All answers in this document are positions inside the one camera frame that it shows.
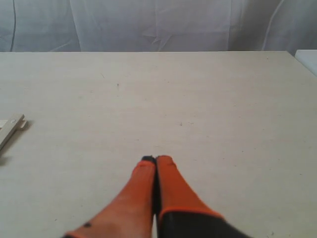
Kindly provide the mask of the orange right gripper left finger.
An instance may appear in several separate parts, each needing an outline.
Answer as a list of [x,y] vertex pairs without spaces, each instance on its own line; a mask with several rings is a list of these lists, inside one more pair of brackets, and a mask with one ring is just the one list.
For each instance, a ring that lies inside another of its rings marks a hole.
[[144,156],[122,191],[95,217],[65,238],[151,238],[156,161]]

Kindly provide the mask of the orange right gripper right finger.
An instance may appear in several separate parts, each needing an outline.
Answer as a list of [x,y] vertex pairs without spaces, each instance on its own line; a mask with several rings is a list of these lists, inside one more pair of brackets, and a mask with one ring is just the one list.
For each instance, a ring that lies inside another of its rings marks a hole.
[[159,238],[248,238],[208,207],[193,191],[170,156],[156,158]]

